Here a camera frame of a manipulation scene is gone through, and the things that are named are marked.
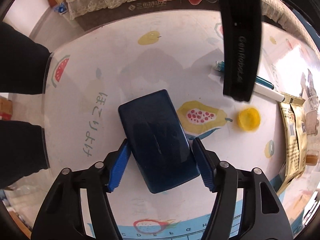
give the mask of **printed fruit pattern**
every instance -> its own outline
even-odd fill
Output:
[[[150,45],[150,44],[154,44],[157,41],[159,41],[160,38],[160,33],[158,31],[151,31],[148,32],[144,35],[142,35],[140,37],[140,39],[138,39],[138,44],[140,45]]]
[[[63,74],[63,71],[69,61],[69,58],[70,58],[70,55],[66,55],[65,57],[63,57],[63,59],[61,59],[56,67],[54,68],[53,70],[53,73],[52,73],[52,77],[51,77],[51,82],[52,82],[52,85],[56,88],[57,87],[57,84],[56,82],[59,82],[60,81],[60,78]]]
[[[134,228],[142,234],[160,233],[166,228],[172,228],[174,220],[158,221],[153,219],[138,220],[133,223]]]
[[[223,110],[206,106],[198,101],[185,102],[177,110],[177,114],[185,132],[196,136],[204,135],[202,138],[224,126],[227,121],[232,122]]]
[[[293,47],[292,47],[292,45],[291,45],[291,42],[290,42],[288,39],[285,39],[285,41],[287,42],[290,50],[293,50]]]
[[[270,36],[269,40],[271,41],[272,44],[277,45],[276,39],[274,37]]]

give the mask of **screw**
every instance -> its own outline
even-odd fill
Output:
[[[70,172],[70,169],[69,169],[69,168],[64,168],[64,169],[61,171],[61,173],[62,173],[63,175],[67,175],[69,172]]]
[[[104,166],[104,164],[103,164],[103,162],[97,162],[94,166],[95,166],[97,169],[101,169],[101,168]]]
[[[262,173],[262,170],[260,170],[259,168],[254,168],[253,169],[253,172],[255,173],[255,174],[261,174]]]
[[[220,166],[221,166],[222,168],[227,168],[227,167],[229,167],[229,163],[227,163],[227,162],[225,162],[225,161],[222,161],[222,162],[220,162]]]

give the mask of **black pants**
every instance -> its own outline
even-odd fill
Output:
[[[46,47],[0,23],[0,92],[42,94],[49,56]],[[0,120],[0,189],[47,168],[41,126]]]

